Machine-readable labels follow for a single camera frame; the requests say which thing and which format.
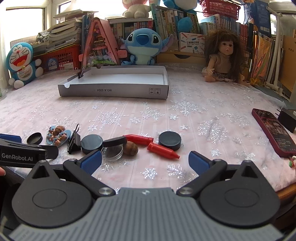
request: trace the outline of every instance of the smartphone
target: smartphone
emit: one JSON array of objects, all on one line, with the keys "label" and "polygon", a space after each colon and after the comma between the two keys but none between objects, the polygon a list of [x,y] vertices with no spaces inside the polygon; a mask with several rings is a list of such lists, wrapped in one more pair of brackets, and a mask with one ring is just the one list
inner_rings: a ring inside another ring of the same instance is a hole
[{"label": "smartphone", "polygon": [[292,157],[296,155],[296,145],[293,139],[272,113],[265,110],[253,109],[252,115],[280,157]]}]

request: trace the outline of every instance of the red plastic basket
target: red plastic basket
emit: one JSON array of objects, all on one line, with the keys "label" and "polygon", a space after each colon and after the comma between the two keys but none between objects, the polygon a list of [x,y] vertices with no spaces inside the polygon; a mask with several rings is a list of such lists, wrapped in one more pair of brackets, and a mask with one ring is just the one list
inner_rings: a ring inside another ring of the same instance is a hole
[{"label": "red plastic basket", "polygon": [[240,6],[222,0],[203,0],[200,5],[202,6],[203,15],[205,17],[214,14],[221,14],[236,20],[239,19]]},{"label": "red plastic basket", "polygon": [[78,59],[80,55],[80,45],[72,45],[53,52],[34,56],[33,60],[41,59],[41,67],[44,73],[54,70],[80,69],[81,62]]}]

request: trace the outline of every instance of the black cap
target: black cap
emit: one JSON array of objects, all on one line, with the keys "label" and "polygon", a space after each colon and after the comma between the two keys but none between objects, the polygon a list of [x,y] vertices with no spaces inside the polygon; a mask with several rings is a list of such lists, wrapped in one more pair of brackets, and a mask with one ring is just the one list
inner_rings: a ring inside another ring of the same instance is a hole
[{"label": "black cap", "polygon": [[176,151],[181,147],[181,136],[173,131],[165,131],[159,135],[158,144]]},{"label": "black cap", "polygon": [[103,147],[124,145],[126,143],[127,143],[126,137],[115,137],[115,138],[111,138],[103,141]]},{"label": "black cap", "polygon": [[82,152],[87,155],[93,150],[102,150],[103,138],[96,134],[87,135],[82,138],[80,145]]},{"label": "black cap", "polygon": [[43,137],[40,132],[36,132],[30,135],[27,139],[27,144],[29,145],[39,145],[43,140]]}]

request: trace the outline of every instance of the red plastic bullet-shaped object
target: red plastic bullet-shaped object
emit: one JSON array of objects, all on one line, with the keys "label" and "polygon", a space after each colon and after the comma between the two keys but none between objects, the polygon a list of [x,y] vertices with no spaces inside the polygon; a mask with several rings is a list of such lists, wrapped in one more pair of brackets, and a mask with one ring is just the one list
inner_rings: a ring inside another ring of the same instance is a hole
[{"label": "red plastic bullet-shaped object", "polygon": [[150,142],[150,144],[147,147],[147,150],[154,152],[155,154],[163,156],[168,159],[176,159],[176,158],[179,159],[180,158],[180,156],[176,152],[174,152],[173,150],[166,148],[164,146],[155,144],[153,142]]},{"label": "red plastic bullet-shaped object", "polygon": [[125,135],[125,137],[128,141],[131,141],[138,145],[148,146],[150,142],[153,142],[153,138],[151,137],[143,137],[143,136],[132,135],[132,134]]}]

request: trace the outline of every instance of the doll with long brown hair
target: doll with long brown hair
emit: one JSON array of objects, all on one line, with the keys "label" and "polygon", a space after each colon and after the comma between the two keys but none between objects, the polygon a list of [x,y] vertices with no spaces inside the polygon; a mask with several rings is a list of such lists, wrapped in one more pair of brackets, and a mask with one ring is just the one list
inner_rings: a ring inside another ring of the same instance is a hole
[{"label": "doll with long brown hair", "polygon": [[216,29],[205,38],[206,82],[227,81],[250,86],[241,74],[243,55],[239,38],[229,30]]}]

